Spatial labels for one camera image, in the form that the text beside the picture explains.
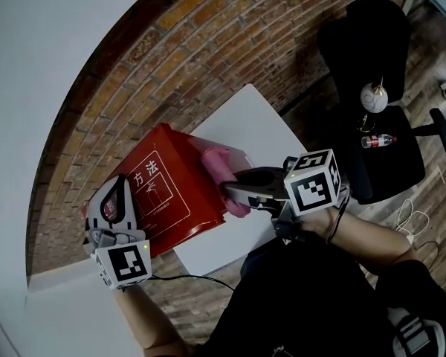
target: cable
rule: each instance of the cable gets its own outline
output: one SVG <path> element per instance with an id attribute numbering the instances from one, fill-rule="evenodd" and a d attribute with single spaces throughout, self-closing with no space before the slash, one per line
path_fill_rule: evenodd
<path id="1" fill-rule="evenodd" d="M 403 211 L 404 204 L 405 204 L 406 202 L 409 202 L 409 203 L 410 203 L 410 205 L 411 205 L 411 212 L 410 212 L 410 215 L 408 216 L 408 218 L 406 218 L 404 221 L 402 221 L 402 222 L 400 223 L 401 212 Z M 423 216 L 425 216 L 426 219 L 427 219 L 427 222 L 426 222 L 426 225 L 424 226 L 424 228 L 422 228 L 421 231 L 419 231 L 419 232 L 416 233 L 416 234 L 413 234 L 411 231 L 409 231 L 408 229 L 406 229 L 404 226 L 407 225 L 408 222 L 410 222 L 411 217 L 413 216 L 413 214 L 416 214 L 416 213 L 420 213 L 420 214 L 422 214 Z M 413 238 L 415 238 L 415 237 L 417 237 L 418 235 L 421 235 L 421 233 L 427 229 L 427 227 L 428 227 L 429 224 L 430 224 L 430 217 L 429 217 L 426 213 L 424 213 L 424 212 L 422 212 L 422 211 L 419 211 L 419 210 L 413 211 L 413 201 L 411 201 L 410 199 L 405 199 L 405 200 L 403 201 L 403 204 L 401 204 L 400 211 L 398 212 L 398 221 L 397 221 L 397 225 L 396 225 L 396 231 L 400 231 L 400 230 L 406 231 L 406 232 L 408 233 L 408 235 L 410 235 L 410 236 L 412 236 Z"/>
<path id="2" fill-rule="evenodd" d="M 169 281 L 169 280 L 175 280 L 175 279 L 181 279 L 183 277 L 193 277 L 195 279 L 206 279 L 206 280 L 211 280 L 212 282 L 215 283 L 219 283 L 223 286 L 225 286 L 226 288 L 230 289 L 231 291 L 234 292 L 234 288 L 227 285 L 225 282 L 222 282 L 221 280 L 215 279 L 214 277 L 202 277 L 199 275 L 177 275 L 175 277 L 158 277 L 157 275 L 152 275 L 152 277 L 149 278 L 149 280 L 164 280 L 164 281 Z"/>
<path id="3" fill-rule="evenodd" d="M 337 221 L 335 223 L 334 230 L 329 235 L 329 237 L 326 239 L 326 243 L 330 243 L 332 241 L 332 238 L 334 238 L 335 233 L 337 233 L 337 229 L 339 228 L 340 220 L 342 219 L 342 215 L 345 212 L 345 209 L 347 208 L 347 205 L 348 205 L 349 201 L 350 201 L 350 195 L 348 194 L 347 197 L 343 200 L 343 204 L 340 207 L 339 214 L 337 216 Z"/>
<path id="4" fill-rule="evenodd" d="M 411 211 L 410 211 L 410 215 L 408 216 L 408 218 L 406 218 L 404 221 L 400 222 L 400 218 L 401 218 L 401 212 L 404 209 L 405 203 L 409 202 L 410 203 L 410 207 L 411 207 Z M 410 222 L 411 218 L 413 217 L 413 214 L 416 213 L 420 213 L 421 215 L 425 216 L 427 219 L 426 225 L 421 229 L 421 231 L 419 231 L 418 233 L 412 233 L 411 231 L 409 231 L 408 229 L 405 228 L 405 225 L 408 225 L 408 223 Z M 411 201 L 410 199 L 405 199 L 403 201 L 403 204 L 401 205 L 400 211 L 398 212 L 398 221 L 397 221 L 397 225 L 396 225 L 396 231 L 405 231 L 407 233 L 407 238 L 410 241 L 411 244 L 413 244 L 415 242 L 415 238 L 420 236 L 421 233 L 423 233 L 423 231 L 425 231 L 428 228 L 428 225 L 430 224 L 430 217 L 419 210 L 415 210 L 413 211 L 413 201 Z M 431 241 L 426 241 L 425 243 L 423 243 L 421 246 L 419 246 L 418 248 L 415 248 L 416 251 L 418 251 L 420 248 L 425 247 L 428 243 L 434 243 L 436 245 L 436 256 L 434 258 L 434 260 L 432 261 L 430 267 L 428 267 L 428 270 L 431 269 L 431 267 L 433 267 L 435 261 L 438 259 L 439 256 L 439 243 L 435 240 L 431 240 Z"/>

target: plastic bottle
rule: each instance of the plastic bottle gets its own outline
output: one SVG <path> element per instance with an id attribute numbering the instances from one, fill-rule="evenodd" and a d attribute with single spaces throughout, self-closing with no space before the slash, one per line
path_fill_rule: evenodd
<path id="1" fill-rule="evenodd" d="M 396 136 L 391 136 L 387 134 L 383 135 L 372 135 L 362 137 L 362 147 L 363 148 L 376 148 L 385 147 L 391 143 L 396 143 Z"/>

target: black office chair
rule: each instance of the black office chair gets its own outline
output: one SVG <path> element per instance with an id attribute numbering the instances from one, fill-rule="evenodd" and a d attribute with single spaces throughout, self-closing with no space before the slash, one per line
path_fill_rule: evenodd
<path id="1" fill-rule="evenodd" d="M 374 131 L 396 136 L 388 147 L 364 149 L 356 123 L 366 113 L 361 89 L 383 77 L 389 103 L 404 93 L 404 74 L 410 25 L 401 8 L 390 0 L 356 0 L 347 17 L 324 25 L 317 37 L 337 86 L 340 109 L 336 113 L 334 150 L 360 204 L 388 199 L 424 178 L 424 163 L 416 136 L 439 135 L 446 151 L 446 120 L 439 109 L 430 111 L 434 123 L 412 129 L 403 109 L 388 106 L 374 114 Z"/>

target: person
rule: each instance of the person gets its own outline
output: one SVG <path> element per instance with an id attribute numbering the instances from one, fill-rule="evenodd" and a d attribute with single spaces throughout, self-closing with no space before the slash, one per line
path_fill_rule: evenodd
<path id="1" fill-rule="evenodd" d="M 248 256 L 241 282 L 195 355 L 446 356 L 446 294 L 407 238 L 345 213 L 327 243 L 337 215 L 334 208 L 306 215 L 306 242 L 275 239 Z M 376 289 L 359 263 L 378 275 Z M 115 297 L 146 357 L 191 355 L 142 288 Z"/>

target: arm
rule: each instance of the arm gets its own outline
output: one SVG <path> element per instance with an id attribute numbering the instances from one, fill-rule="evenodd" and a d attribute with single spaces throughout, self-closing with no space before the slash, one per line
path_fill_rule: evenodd
<path id="1" fill-rule="evenodd" d="M 303 230 L 313 231 L 326 239 L 337 215 L 338 210 L 334 208 L 307 214 L 303 217 Z M 373 274 L 379 274 L 398 262 L 418 259 L 403 234 L 363 221 L 347 212 L 340 220 L 332 244 L 351 254 Z"/>
<path id="2" fill-rule="evenodd" d="M 188 356 L 187 346 L 169 318 L 139 285 L 114 291 L 114 298 L 146 357 Z"/>

